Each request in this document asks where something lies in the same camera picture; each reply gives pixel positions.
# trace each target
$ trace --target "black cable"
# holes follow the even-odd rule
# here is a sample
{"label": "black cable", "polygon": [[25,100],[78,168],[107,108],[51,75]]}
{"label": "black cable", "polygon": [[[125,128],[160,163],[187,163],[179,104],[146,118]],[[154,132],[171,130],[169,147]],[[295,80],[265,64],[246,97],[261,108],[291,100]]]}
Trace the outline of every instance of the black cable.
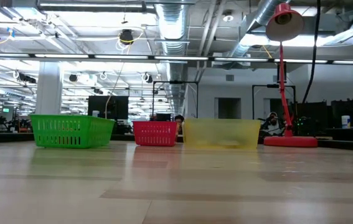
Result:
{"label": "black cable", "polygon": [[316,53],[318,51],[318,47],[316,45],[316,42],[318,41],[318,37],[319,37],[319,24],[320,24],[320,13],[321,13],[320,0],[317,0],[317,7],[318,7],[318,13],[316,14],[316,26],[315,26],[315,30],[314,30],[314,46],[313,46],[311,78],[309,79],[308,87],[306,88],[305,96],[303,97],[302,103],[305,103],[305,101],[308,97],[309,90],[311,89],[313,78],[314,78],[314,67],[316,65]]}

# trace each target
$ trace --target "ceiling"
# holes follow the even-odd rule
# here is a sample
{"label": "ceiling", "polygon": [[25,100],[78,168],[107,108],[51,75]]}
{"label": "ceiling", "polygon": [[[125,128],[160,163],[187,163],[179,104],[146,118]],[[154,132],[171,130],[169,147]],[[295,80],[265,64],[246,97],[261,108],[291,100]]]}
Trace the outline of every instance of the ceiling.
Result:
{"label": "ceiling", "polygon": [[[208,18],[211,0],[195,1],[188,10],[187,55],[199,54],[205,23],[212,20],[212,27],[218,13]],[[229,52],[239,43],[241,37],[240,26],[244,16],[255,13],[258,1],[226,1],[224,11],[231,11],[233,20],[225,22],[220,17],[215,32],[215,40],[209,48],[209,54],[224,54]],[[304,16],[316,14],[316,0],[292,1],[294,10]],[[322,1],[322,9],[328,14],[353,11],[352,1]],[[131,29],[134,39],[130,47],[119,44],[118,35],[124,29]],[[12,10],[0,8],[0,36],[3,41],[0,44],[0,52],[42,53],[42,54],[131,54],[131,55],[161,55],[163,49],[158,27],[158,17],[150,13],[136,12],[88,12],[88,11],[38,11],[29,7],[15,7]],[[289,52],[290,58],[308,58],[311,54],[310,47],[300,47]],[[320,50],[321,57],[353,58],[351,50],[341,51],[330,47]],[[278,54],[278,47],[265,45],[252,47],[248,51],[251,57],[268,58],[269,55]],[[64,113],[86,113],[87,96],[95,95],[93,89],[83,89],[81,86],[95,85],[102,88],[105,94],[111,88],[124,88],[115,90],[114,95],[129,95],[130,111],[138,116],[148,116],[151,112],[152,84],[143,81],[142,75],[149,74],[154,80],[167,81],[167,63],[124,63],[124,62],[60,62],[64,70],[64,89],[62,111]],[[23,73],[39,81],[39,61],[36,60],[0,60],[0,105],[14,105],[20,107],[22,114],[34,112],[36,85],[30,84],[28,88],[22,88],[25,83],[15,77]],[[205,74],[213,79],[213,73],[222,72],[216,68],[208,68]],[[77,82],[69,80],[70,75],[78,75]],[[241,82],[247,79],[253,81],[255,77],[247,75],[241,78]],[[167,86],[159,90],[156,95],[155,109],[158,112],[177,113],[172,108],[172,99]]]}

